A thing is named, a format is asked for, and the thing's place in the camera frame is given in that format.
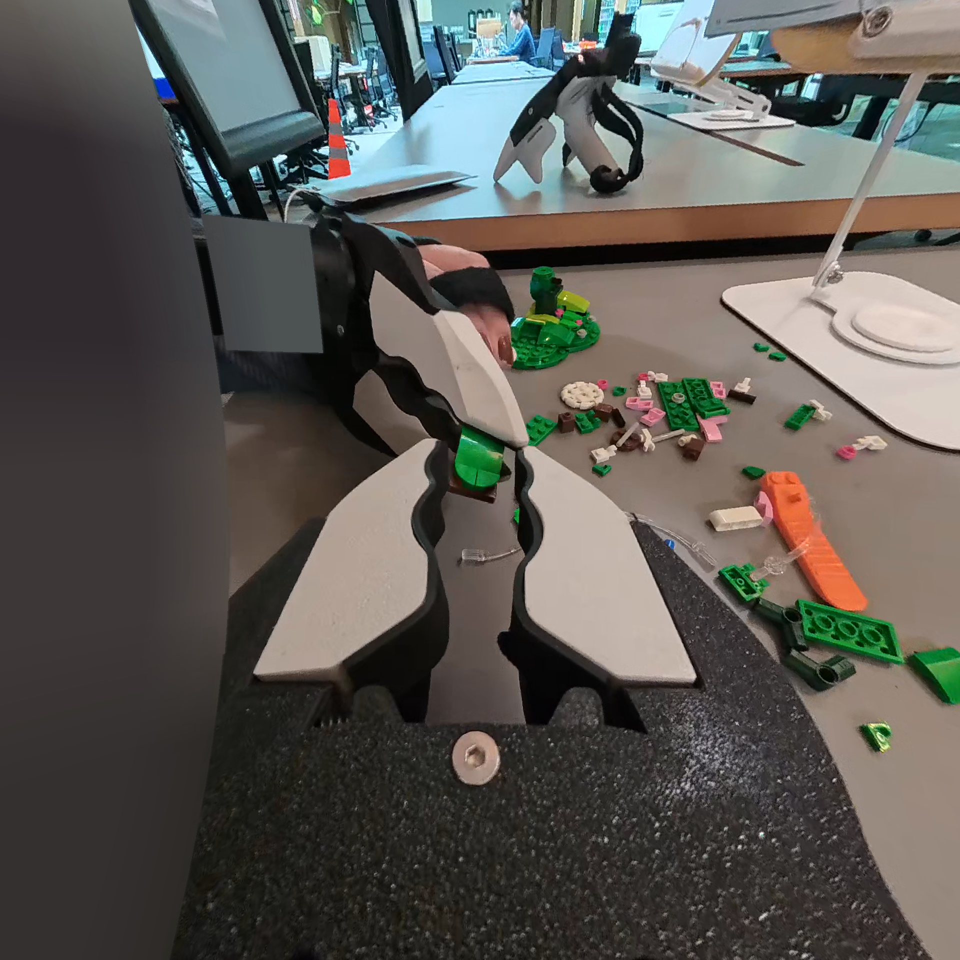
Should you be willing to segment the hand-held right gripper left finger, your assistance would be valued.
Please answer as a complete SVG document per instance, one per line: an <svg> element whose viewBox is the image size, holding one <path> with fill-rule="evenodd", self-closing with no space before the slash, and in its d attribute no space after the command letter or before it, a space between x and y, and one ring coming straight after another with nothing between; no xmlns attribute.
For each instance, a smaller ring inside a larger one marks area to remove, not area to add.
<svg viewBox="0 0 960 960"><path fill-rule="evenodd" d="M253 668L261 683L326 683L342 702L388 690L426 720L450 641L436 547L445 533L449 450L427 438L330 511Z"/></svg>

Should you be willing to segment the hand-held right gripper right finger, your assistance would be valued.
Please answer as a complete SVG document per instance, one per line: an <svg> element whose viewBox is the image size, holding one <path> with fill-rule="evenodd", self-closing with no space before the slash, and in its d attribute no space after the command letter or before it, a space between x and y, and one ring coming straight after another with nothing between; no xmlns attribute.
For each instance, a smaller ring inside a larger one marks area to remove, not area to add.
<svg viewBox="0 0 960 960"><path fill-rule="evenodd" d="M699 677L625 511L545 452L515 455L518 542L510 626L525 721L546 725L572 690L601 718L640 726L635 690L694 690Z"/></svg>

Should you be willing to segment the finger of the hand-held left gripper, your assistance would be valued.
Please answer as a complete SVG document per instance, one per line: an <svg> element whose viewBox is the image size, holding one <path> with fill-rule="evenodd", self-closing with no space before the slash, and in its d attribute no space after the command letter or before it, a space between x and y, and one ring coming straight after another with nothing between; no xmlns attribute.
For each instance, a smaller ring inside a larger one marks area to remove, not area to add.
<svg viewBox="0 0 960 960"><path fill-rule="evenodd" d="M368 299L377 349L374 371L397 408L436 439L461 426L519 450L528 445L525 420L498 355L457 291L427 282L431 313L376 271Z"/></svg>
<svg viewBox="0 0 960 960"><path fill-rule="evenodd" d="M373 368L354 388L353 410L395 459L419 443L442 442L452 458L462 423L414 368Z"/></svg>

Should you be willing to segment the green lego base assembly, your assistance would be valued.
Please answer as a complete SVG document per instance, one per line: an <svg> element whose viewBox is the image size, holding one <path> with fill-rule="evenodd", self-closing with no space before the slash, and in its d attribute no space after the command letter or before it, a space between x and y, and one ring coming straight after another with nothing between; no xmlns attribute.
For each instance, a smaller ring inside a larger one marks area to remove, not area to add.
<svg viewBox="0 0 960 960"><path fill-rule="evenodd" d="M554 269L534 268L529 289L526 313L510 325L514 369L550 369L598 343L601 328L591 302L567 289Z"/></svg>

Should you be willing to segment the green lego treetop assembly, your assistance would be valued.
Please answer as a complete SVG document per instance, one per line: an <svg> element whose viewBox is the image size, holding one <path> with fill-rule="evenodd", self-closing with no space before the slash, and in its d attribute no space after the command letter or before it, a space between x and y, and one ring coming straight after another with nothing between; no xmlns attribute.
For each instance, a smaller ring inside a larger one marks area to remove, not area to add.
<svg viewBox="0 0 960 960"><path fill-rule="evenodd" d="M450 492L495 503L499 485L511 476L505 463L505 444L473 426L463 425L451 467Z"/></svg>

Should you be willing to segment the small green lego plate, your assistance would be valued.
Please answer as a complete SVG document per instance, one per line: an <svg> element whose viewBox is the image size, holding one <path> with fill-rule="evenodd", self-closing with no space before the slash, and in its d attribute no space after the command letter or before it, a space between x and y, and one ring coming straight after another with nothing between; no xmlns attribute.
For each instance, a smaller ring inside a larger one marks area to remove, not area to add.
<svg viewBox="0 0 960 960"><path fill-rule="evenodd" d="M755 578L756 568L750 562L729 564L721 567L719 580L736 596L740 602L750 605L759 600L770 586L763 577Z"/></svg>

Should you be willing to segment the cluster of mixed lego pieces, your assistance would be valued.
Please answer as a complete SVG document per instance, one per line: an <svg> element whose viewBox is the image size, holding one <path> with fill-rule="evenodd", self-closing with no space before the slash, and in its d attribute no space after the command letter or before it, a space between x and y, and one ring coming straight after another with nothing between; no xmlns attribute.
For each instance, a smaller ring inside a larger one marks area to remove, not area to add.
<svg viewBox="0 0 960 960"><path fill-rule="evenodd" d="M727 392L744 378L725 381L720 379L706 379L711 383L716 397L726 402L729 410L732 405L740 402L726 401ZM689 462L700 460L705 450L717 443L708 443L703 439L701 431L687 433L683 430L671 430L666 418L652 427L640 423L640 415L625 407L629 397L650 399L654 406L663 410L657 383L671 380L664 372L656 370L642 371L632 384L611 382L608 379L575 380L597 383L605 392L605 402L588 411L574 411L566 407L560 400L560 390L556 394L558 407L553 412L533 414L526 423L529 446L533 449L542 447L555 437L579 437L583 440L593 440L594 446L585 450L586 467L593 477L604 478L613 468L626 464L629 457L650 457L659 449L676 450L681 459ZM753 378L751 391L755 394Z"/></svg>

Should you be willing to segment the dark green lego connector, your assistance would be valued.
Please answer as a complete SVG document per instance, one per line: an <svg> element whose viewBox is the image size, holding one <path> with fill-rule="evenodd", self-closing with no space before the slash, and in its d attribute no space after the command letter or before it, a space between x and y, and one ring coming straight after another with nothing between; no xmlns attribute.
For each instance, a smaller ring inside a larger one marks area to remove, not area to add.
<svg viewBox="0 0 960 960"><path fill-rule="evenodd" d="M783 665L815 691L835 689L857 673L857 666L840 654L816 660L804 652L791 649L784 656Z"/></svg>
<svg viewBox="0 0 960 960"><path fill-rule="evenodd" d="M776 626L788 651L806 653L810 644L804 633L803 618L797 606L782 606L764 596L752 604L752 611Z"/></svg>

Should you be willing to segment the long green lego plate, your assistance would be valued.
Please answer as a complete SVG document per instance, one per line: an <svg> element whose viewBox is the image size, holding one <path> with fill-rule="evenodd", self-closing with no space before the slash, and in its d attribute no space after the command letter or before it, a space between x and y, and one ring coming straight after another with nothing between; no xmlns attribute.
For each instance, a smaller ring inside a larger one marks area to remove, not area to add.
<svg viewBox="0 0 960 960"><path fill-rule="evenodd" d="M683 378L680 381L681 392L691 406L694 414L704 420L717 417L727 417L731 410L724 401L714 393L712 383L704 378Z"/></svg>
<svg viewBox="0 0 960 960"><path fill-rule="evenodd" d="M700 423L683 381L659 381L656 388L669 429L686 433L698 432Z"/></svg>

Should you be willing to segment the orange lego brick separator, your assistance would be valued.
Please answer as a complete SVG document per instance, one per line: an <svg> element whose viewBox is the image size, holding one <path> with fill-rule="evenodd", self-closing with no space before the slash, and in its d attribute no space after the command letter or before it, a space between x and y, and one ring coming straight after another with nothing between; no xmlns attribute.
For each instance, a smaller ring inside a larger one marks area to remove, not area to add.
<svg viewBox="0 0 960 960"><path fill-rule="evenodd" d="M868 600L834 546L823 533L810 495L797 474L770 471L759 479L760 490L771 501L774 524L786 546L803 547L798 564L810 589L828 605L862 614Z"/></svg>

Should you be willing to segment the green lego plate with holes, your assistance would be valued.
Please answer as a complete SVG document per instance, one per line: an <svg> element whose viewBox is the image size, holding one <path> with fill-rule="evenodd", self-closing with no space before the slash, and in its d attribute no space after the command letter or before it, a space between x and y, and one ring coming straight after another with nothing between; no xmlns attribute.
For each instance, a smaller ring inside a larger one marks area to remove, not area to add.
<svg viewBox="0 0 960 960"><path fill-rule="evenodd" d="M903 666L906 663L892 623L805 599L798 599L795 606L807 642L825 644L885 664Z"/></svg>

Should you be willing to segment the green curved lego slope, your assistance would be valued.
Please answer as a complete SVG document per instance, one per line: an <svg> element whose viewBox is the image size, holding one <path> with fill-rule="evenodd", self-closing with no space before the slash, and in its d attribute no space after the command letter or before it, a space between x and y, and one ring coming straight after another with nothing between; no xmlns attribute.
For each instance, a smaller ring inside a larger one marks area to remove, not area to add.
<svg viewBox="0 0 960 960"><path fill-rule="evenodd" d="M959 705L959 651L954 647L911 654L907 666L917 674L937 698Z"/></svg>

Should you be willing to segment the person's left hand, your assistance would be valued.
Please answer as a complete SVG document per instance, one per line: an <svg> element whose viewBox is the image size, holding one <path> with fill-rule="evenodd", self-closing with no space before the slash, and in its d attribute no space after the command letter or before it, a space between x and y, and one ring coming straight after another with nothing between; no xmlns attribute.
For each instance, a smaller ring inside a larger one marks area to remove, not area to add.
<svg viewBox="0 0 960 960"><path fill-rule="evenodd" d="M499 273L479 253L432 241L417 249L433 289L473 324L503 369L514 363L514 305Z"/></svg>

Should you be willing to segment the clear plastic tube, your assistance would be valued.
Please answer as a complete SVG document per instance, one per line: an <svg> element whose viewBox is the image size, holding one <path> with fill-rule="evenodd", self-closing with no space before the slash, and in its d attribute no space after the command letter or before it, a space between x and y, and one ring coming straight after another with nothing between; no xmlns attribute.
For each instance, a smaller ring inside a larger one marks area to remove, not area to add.
<svg viewBox="0 0 960 960"><path fill-rule="evenodd" d="M664 543L667 544L667 546L670 546L671 549L675 549L677 545L682 546L689 556L695 559L705 571L713 573L714 571L718 570L716 559L710 553L707 546L705 546L701 541L691 539L683 534L679 534L667 528L666 526L655 522L644 514L626 511L626 516L630 522L643 524L652 529L655 533L662 535Z"/></svg>

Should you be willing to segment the grey closed laptop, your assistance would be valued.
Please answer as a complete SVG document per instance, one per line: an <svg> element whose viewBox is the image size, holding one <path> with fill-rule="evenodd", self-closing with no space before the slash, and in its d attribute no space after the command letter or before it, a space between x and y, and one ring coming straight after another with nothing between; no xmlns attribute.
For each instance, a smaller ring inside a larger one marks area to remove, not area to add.
<svg viewBox="0 0 960 960"><path fill-rule="evenodd" d="M305 196L318 209L364 210L431 190L461 186L474 178L474 174L441 166L409 164L329 178Z"/></svg>

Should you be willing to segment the orange traffic cone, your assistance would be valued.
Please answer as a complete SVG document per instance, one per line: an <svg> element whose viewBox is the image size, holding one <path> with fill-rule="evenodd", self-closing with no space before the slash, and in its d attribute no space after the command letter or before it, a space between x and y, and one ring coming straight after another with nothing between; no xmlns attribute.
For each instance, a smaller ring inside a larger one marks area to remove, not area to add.
<svg viewBox="0 0 960 960"><path fill-rule="evenodd" d="M330 96L327 103L328 113L328 163L327 178L329 180L343 179L352 174L351 153L344 136L342 116L335 96Z"/></svg>

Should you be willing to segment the large display on stand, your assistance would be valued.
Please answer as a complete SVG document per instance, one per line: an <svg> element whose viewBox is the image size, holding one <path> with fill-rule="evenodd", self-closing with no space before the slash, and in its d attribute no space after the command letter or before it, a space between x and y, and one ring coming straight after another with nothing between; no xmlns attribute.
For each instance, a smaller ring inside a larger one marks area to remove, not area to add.
<svg viewBox="0 0 960 960"><path fill-rule="evenodd" d="M216 210L267 220L252 171L286 220L276 159L326 131L279 5L130 1L139 35L172 96Z"/></svg>

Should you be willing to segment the spare hand-held gripper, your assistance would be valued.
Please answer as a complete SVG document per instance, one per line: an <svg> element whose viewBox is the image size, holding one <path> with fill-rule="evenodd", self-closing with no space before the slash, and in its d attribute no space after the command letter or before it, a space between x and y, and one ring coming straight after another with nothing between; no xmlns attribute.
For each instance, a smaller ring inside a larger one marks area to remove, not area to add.
<svg viewBox="0 0 960 960"><path fill-rule="evenodd" d="M554 116L562 124L562 165L580 162L594 192L614 195L640 177L642 121L615 91L640 53L642 39L632 21L632 15L618 14L604 46L567 60L522 108L500 151L495 183L516 164L534 183L543 181L544 156L556 139Z"/></svg>

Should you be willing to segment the adjacent wooden-edged table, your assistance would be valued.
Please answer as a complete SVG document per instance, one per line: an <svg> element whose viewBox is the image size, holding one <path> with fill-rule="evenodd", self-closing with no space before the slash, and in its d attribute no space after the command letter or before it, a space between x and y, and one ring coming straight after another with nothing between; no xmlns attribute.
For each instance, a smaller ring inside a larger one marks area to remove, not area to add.
<svg viewBox="0 0 960 960"><path fill-rule="evenodd" d="M600 196L579 162L564 166L562 125L535 183L495 167L521 109L545 78L458 81L438 90L368 160L365 172L414 164L471 174L462 185L364 210L369 222L486 252L831 238L875 144L803 126L713 135L651 111L666 95L619 82L644 129L644 168Z"/></svg>

